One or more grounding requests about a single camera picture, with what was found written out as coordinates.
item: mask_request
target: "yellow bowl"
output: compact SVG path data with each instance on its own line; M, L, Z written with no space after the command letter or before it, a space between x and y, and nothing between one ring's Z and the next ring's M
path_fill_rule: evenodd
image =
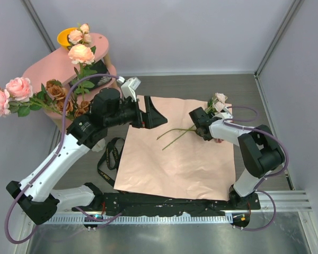
M68 46L70 46L69 42L67 41L67 36L69 35L69 33L71 33L73 30L75 30L77 28L67 28L63 31L61 31L58 34L57 40L58 43L65 49L68 50Z

